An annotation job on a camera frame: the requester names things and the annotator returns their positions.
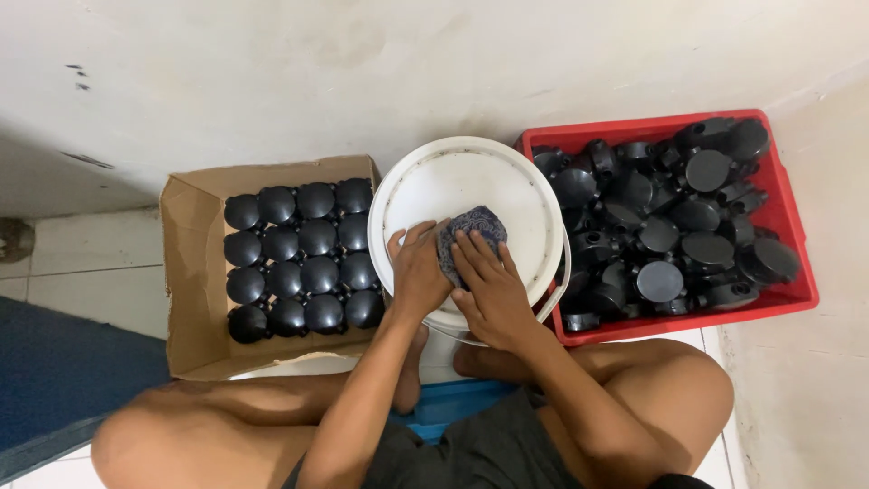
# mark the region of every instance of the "blue plastic stool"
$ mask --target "blue plastic stool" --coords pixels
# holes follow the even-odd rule
[[[389,421],[405,425],[430,445],[437,444],[450,423],[494,405],[516,385],[495,380],[456,380],[422,387],[420,402],[407,416],[390,413]]]

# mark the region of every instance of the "person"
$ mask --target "person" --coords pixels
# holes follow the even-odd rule
[[[730,379],[665,339],[566,350],[528,306],[509,249],[476,231],[441,273],[434,221],[388,242],[395,296],[352,372],[177,380],[110,416],[91,458],[109,489],[708,487],[692,474],[726,423]],[[523,387],[426,445],[387,422],[420,396],[421,321],[451,294],[470,331],[461,375]]]

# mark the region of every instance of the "white bucket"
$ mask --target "white bucket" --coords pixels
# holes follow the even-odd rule
[[[483,137],[447,137],[425,144],[402,158],[386,175],[368,214],[368,249],[383,287],[394,292],[386,243],[393,233],[429,219],[457,216],[486,205],[507,229],[507,245],[535,304],[555,276],[561,249],[570,248],[558,201],[543,175],[518,151]],[[567,282],[558,287],[537,315],[553,310]],[[459,341],[468,322],[451,298],[423,321]]]

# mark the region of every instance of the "blue patterned cloth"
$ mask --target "blue patterned cloth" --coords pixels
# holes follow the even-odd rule
[[[495,216],[494,212],[490,211],[485,205],[478,205],[464,214],[453,218],[447,227],[443,228],[437,237],[437,256],[438,263],[441,266],[441,271],[449,281],[456,287],[467,290],[468,285],[459,277],[459,272],[455,269],[453,262],[453,253],[449,250],[450,245],[455,242],[455,232],[461,229],[466,233],[476,229],[482,234],[483,239],[492,249],[495,255],[498,255],[498,242],[507,242],[507,229],[504,224]]]

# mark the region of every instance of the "bucket handle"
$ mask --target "bucket handle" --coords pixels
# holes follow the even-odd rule
[[[570,281],[570,237],[567,235],[567,229],[563,229],[564,232],[564,278],[561,280],[561,285],[555,287],[555,290],[552,292],[552,295],[549,296],[549,299],[546,303],[541,307],[540,312],[537,313],[537,321],[542,323],[546,318],[549,317],[549,314],[552,314],[552,310],[555,309],[555,305],[558,304],[558,301],[561,300],[561,296],[564,295],[564,291],[567,290],[567,282]],[[466,343],[468,345],[474,346],[485,346],[488,348],[488,345],[481,341],[472,341],[470,339],[460,338],[459,336],[454,336],[450,330],[441,329],[438,326],[431,325],[426,321],[422,321],[423,324],[428,326],[429,329],[435,330],[442,335],[449,336],[450,338],[461,341],[462,343]],[[457,335],[462,335],[464,332],[456,332]]]

